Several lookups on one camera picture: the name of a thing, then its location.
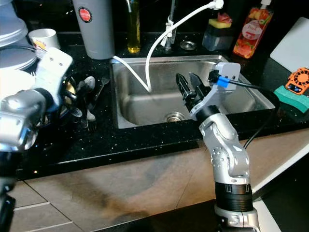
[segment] white cutting board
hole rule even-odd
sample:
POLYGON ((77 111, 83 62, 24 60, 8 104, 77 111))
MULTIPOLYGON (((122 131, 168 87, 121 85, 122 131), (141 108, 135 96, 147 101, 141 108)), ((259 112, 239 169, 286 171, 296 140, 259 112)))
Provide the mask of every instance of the white cutting board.
POLYGON ((309 19, 300 17, 270 57, 291 72, 309 68, 309 19))

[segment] kitchen sink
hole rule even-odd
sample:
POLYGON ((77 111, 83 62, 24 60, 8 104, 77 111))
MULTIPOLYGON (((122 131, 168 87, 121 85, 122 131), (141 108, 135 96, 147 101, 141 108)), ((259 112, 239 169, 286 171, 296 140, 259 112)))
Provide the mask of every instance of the kitchen sink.
MULTIPOLYGON (((146 58, 124 59, 146 82, 146 58)), ((112 94, 114 119, 118 128, 129 128, 190 119, 176 85, 176 73, 186 77, 197 74, 207 85, 209 72, 218 62, 227 62, 220 55, 152 58, 149 66, 153 91, 148 93, 121 63, 112 62, 112 94)), ((240 75, 239 81, 249 83, 240 75)), ((225 114, 274 108, 273 104, 255 89, 236 87, 221 95, 219 110, 225 114)))

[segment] green sponge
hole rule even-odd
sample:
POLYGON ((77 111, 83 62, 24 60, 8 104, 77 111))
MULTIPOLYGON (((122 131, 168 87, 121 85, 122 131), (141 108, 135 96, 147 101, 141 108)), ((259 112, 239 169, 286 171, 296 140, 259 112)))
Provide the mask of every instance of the green sponge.
POLYGON ((309 109, 309 97, 305 95, 297 95, 292 93, 284 86, 280 86, 278 89, 276 89, 275 94, 278 96, 281 102, 294 106, 302 113, 309 109))

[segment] white plate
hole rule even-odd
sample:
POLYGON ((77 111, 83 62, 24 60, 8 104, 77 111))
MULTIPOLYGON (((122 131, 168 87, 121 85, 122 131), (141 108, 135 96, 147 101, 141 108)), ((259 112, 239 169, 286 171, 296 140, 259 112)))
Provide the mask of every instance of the white plate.
POLYGON ((34 79, 34 76, 21 70, 0 70, 0 101, 21 90, 30 89, 34 79))
POLYGON ((21 40, 28 33, 25 22, 17 17, 0 16, 0 28, 0 47, 21 40))
POLYGON ((10 3, 12 0, 0 0, 0 6, 10 3))
POLYGON ((26 69, 36 60, 35 53, 25 49, 5 49, 0 51, 0 70, 26 69))

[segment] red logo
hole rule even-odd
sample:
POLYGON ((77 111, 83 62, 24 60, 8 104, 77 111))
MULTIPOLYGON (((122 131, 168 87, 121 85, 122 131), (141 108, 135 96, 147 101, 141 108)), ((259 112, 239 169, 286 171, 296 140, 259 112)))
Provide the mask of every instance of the red logo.
POLYGON ((92 20, 92 15, 90 13, 90 11, 84 7, 80 7, 78 9, 79 11, 79 16, 81 17, 81 19, 85 22, 85 23, 90 23, 92 20))

